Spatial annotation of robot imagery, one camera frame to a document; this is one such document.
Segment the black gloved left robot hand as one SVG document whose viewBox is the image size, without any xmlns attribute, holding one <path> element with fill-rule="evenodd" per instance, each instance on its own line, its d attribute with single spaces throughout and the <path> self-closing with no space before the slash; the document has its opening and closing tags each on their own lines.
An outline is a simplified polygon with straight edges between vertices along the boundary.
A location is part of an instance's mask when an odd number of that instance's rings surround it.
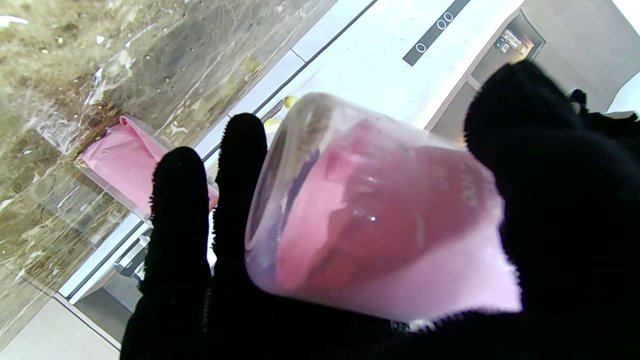
<svg viewBox="0 0 640 360">
<path fill-rule="evenodd" d="M 629 151 L 639 154 L 640 123 L 639 116 L 634 111 L 592 112 L 587 107 L 586 93 L 578 88 L 570 92 L 567 98 L 584 127 L 609 137 Z"/>
</svg>

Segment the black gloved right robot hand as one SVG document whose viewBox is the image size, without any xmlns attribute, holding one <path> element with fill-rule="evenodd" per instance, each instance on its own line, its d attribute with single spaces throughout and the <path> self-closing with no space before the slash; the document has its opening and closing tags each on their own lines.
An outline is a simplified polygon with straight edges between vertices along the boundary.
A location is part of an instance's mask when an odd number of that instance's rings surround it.
<svg viewBox="0 0 640 360">
<path fill-rule="evenodd" d="M 412 332 L 376 317 L 272 296 L 249 279 L 243 240 L 265 161 L 260 118 L 221 141 L 210 201 L 192 148 L 153 174 L 141 298 L 121 360 L 615 360 L 639 358 L 639 121 L 589 119 L 532 61 L 505 64 L 464 121 L 468 149 L 505 200 L 503 249 L 522 310 L 466 310 Z"/>
</svg>

